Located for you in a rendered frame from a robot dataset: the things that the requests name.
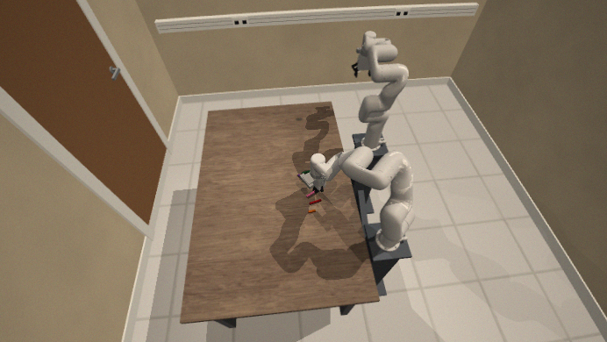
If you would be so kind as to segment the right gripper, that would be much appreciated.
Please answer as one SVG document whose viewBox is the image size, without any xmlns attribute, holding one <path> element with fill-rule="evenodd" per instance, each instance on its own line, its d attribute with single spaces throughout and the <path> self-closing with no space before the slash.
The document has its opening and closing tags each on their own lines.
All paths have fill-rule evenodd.
<svg viewBox="0 0 607 342">
<path fill-rule="evenodd" d="M 356 66 L 356 68 L 355 68 Z M 358 60 L 355 64 L 352 65 L 354 76 L 357 78 L 357 74 L 359 70 L 368 70 L 368 76 L 370 77 L 369 67 L 368 67 L 368 57 L 362 56 L 359 54 Z"/>
</svg>

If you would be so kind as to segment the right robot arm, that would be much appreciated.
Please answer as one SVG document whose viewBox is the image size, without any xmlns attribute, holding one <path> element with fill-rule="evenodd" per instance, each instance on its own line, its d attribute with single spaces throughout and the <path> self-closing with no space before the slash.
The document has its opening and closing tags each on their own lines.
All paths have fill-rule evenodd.
<svg viewBox="0 0 607 342">
<path fill-rule="evenodd" d="M 362 45 L 363 49 L 357 47 L 356 53 L 365 57 L 368 55 L 372 81 L 389 82 L 382 89 L 381 94 L 365 96 L 359 110 L 359 120 L 362 123 L 368 123 L 361 146 L 367 146 L 372 151 L 376 151 L 382 143 L 386 143 L 386 140 L 380 139 L 382 130 L 389 118 L 389 109 L 407 83 L 409 72 L 408 68 L 402 64 L 378 64 L 393 61 L 397 57 L 397 49 L 391 45 L 389 39 L 377 39 L 375 32 L 367 31 L 364 33 Z"/>
</svg>

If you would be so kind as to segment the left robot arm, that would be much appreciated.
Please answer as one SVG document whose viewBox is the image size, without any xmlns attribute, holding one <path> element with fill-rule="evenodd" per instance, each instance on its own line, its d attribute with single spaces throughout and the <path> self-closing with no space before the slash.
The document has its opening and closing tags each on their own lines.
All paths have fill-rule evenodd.
<svg viewBox="0 0 607 342">
<path fill-rule="evenodd" d="M 323 154 L 315 153 L 311 156 L 311 171 L 306 175 L 301 174 L 300 179 L 312 189 L 317 179 L 329 182 L 342 170 L 347 177 L 372 189 L 383 190 L 390 184 L 390 197 L 381 209 L 381 230 L 376 233 L 375 242 L 382 250 L 392 252 L 399 247 L 400 241 L 408 240 L 404 234 L 415 218 L 415 211 L 411 208 L 413 171 L 408 159 L 398 151 L 384 154 L 368 170 L 366 168 L 373 157 L 372 150 L 367 146 L 357 147 L 348 153 L 337 153 L 326 163 Z"/>
</svg>

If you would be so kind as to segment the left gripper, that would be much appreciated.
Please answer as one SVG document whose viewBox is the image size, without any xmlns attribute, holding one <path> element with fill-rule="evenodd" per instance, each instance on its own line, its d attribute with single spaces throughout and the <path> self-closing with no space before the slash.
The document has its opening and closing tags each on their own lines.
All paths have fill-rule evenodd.
<svg viewBox="0 0 607 342">
<path fill-rule="evenodd" d="M 325 188 L 325 180 L 324 179 L 317 179 L 316 181 L 313 182 L 314 184 L 314 188 L 313 191 L 315 190 L 315 194 L 319 192 L 319 190 L 321 192 L 324 191 L 323 186 Z"/>
</svg>

